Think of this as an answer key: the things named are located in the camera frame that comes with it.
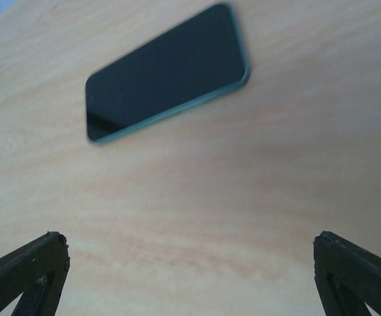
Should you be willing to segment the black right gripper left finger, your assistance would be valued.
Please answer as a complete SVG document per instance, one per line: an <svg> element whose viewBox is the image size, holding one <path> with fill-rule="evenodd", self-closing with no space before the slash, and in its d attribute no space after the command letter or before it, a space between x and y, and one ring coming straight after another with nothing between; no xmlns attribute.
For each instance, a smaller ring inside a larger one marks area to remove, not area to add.
<svg viewBox="0 0 381 316"><path fill-rule="evenodd" d="M43 236L0 258L0 312L20 298L13 315L56 314L70 268L66 237Z"/></svg>

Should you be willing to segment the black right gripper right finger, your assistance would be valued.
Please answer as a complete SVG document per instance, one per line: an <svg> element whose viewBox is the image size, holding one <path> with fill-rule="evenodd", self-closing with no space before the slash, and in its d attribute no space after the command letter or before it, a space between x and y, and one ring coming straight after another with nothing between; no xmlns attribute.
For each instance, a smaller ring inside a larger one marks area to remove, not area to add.
<svg viewBox="0 0 381 316"><path fill-rule="evenodd" d="M381 315L381 257L324 231L314 239L315 283L326 315Z"/></svg>

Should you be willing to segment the green-edged black phone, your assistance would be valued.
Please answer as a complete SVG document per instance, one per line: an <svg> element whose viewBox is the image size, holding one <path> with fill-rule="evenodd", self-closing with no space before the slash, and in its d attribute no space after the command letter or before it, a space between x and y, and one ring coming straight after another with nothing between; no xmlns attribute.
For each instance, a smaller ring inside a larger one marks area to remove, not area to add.
<svg viewBox="0 0 381 316"><path fill-rule="evenodd" d="M233 92L249 80L234 8L214 4L86 80L86 133L101 144Z"/></svg>

